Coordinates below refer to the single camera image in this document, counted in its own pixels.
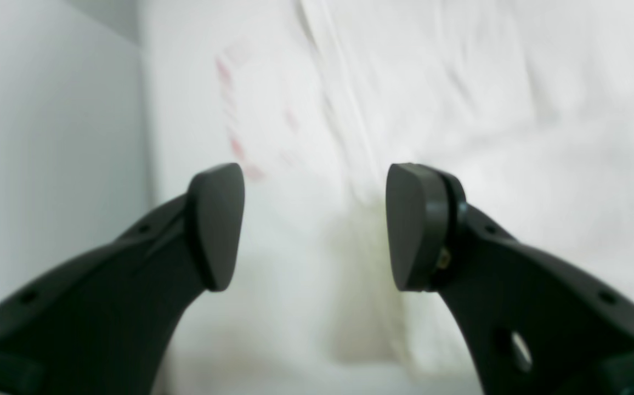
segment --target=small hole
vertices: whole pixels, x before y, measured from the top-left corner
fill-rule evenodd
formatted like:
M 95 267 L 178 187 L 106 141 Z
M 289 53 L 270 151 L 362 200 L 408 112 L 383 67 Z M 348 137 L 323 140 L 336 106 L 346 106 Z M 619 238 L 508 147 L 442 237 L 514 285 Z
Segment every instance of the small hole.
M 19 302 L 22 304 L 29 304 L 31 302 L 34 302 L 34 300 L 38 297 L 39 293 L 37 291 L 28 291 L 27 293 L 22 295 L 21 298 L 19 298 Z
M 512 332 L 512 357 L 520 371 L 529 373 L 532 370 L 532 353 L 522 335 L 517 332 Z
M 600 293 L 598 293 L 597 295 L 598 297 L 600 297 L 602 302 L 605 302 L 607 304 L 617 304 L 617 298 L 615 297 L 615 295 L 610 294 L 610 292 L 600 291 Z

